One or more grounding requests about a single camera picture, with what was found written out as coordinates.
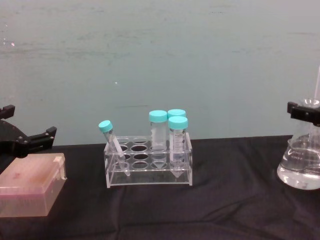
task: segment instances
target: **black tablecloth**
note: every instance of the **black tablecloth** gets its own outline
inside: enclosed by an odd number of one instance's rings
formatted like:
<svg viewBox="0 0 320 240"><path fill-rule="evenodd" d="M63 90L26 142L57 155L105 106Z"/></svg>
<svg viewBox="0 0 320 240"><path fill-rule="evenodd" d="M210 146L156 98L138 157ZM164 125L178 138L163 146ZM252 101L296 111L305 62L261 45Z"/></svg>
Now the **black tablecloth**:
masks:
<svg viewBox="0 0 320 240"><path fill-rule="evenodd" d="M193 186L109 189L103 144L54 147L68 180L49 215L1 218L2 239L318 240L320 190L277 177L288 139L193 140Z"/></svg>

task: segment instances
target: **clear acrylic rack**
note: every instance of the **clear acrylic rack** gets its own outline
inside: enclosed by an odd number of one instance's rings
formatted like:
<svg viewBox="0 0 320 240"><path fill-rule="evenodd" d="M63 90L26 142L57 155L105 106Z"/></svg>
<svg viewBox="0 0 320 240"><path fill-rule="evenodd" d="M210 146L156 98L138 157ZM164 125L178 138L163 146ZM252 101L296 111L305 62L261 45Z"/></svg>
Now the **clear acrylic rack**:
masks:
<svg viewBox="0 0 320 240"><path fill-rule="evenodd" d="M104 148L106 185L189 184L192 186L192 146L189 134L185 134L185 151L182 167L174 170L170 164L169 141L166 151L153 151L150 136L120 136L118 141L125 156L122 169L120 154L112 152L109 144Z"/></svg>

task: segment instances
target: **water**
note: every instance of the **water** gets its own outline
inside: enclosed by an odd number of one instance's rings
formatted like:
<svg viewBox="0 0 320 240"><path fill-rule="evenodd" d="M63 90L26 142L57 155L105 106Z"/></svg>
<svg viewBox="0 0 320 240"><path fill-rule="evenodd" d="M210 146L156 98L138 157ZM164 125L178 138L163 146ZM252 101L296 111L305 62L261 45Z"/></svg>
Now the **water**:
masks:
<svg viewBox="0 0 320 240"><path fill-rule="evenodd" d="M151 148L153 151L162 152L167 149L168 123L151 122Z"/></svg>
<svg viewBox="0 0 320 240"><path fill-rule="evenodd" d="M320 188L320 147L313 142L297 140L289 144L277 169L286 184L304 190Z"/></svg>

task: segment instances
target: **pink plastic container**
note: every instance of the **pink plastic container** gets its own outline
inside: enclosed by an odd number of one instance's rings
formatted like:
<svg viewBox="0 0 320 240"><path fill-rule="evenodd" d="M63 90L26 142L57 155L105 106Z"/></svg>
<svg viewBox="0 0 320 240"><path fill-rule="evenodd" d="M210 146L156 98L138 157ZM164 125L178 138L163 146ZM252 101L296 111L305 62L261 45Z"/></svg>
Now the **pink plastic container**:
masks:
<svg viewBox="0 0 320 240"><path fill-rule="evenodd" d="M47 216L65 181L63 153L16 158L0 175L0 217Z"/></svg>

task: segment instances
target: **rack hole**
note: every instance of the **rack hole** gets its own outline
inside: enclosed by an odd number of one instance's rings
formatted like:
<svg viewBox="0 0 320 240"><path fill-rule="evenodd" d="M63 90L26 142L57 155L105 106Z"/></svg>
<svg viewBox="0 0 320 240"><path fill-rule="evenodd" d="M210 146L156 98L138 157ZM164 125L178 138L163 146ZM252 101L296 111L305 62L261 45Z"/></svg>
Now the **rack hole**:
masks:
<svg viewBox="0 0 320 240"><path fill-rule="evenodd" d="M136 137L135 139L133 139L133 142L135 144L145 144L147 142L147 139L144 137Z"/></svg>
<svg viewBox="0 0 320 240"><path fill-rule="evenodd" d="M145 151L146 149L147 147L145 145L135 145L131 147L131 150L135 152L142 152L142 151Z"/></svg>
<svg viewBox="0 0 320 240"><path fill-rule="evenodd" d="M134 164L132 164L132 167L134 169L145 169L148 167L148 163L145 161L136 161Z"/></svg>
<svg viewBox="0 0 320 240"><path fill-rule="evenodd" d="M122 166L124 169L126 169L126 168L128 168L129 165L128 165L128 163L126 163L126 162L122 162L122 163L121 163L121 166ZM113 164L113 167L114 167L114 169L116 169L116 170L120 170L120 169L121 169L118 162L114 163L114 164Z"/></svg>
<svg viewBox="0 0 320 240"><path fill-rule="evenodd" d="M137 155L134 155L133 158L136 160L145 160L148 158L148 155L147 154L137 154Z"/></svg>
<svg viewBox="0 0 320 240"><path fill-rule="evenodd" d="M122 149L122 151L125 151L125 150L128 149L128 147L127 146L121 146L121 149Z"/></svg>
<svg viewBox="0 0 320 240"><path fill-rule="evenodd" d="M129 142L129 138L118 138L119 144L127 144Z"/></svg>

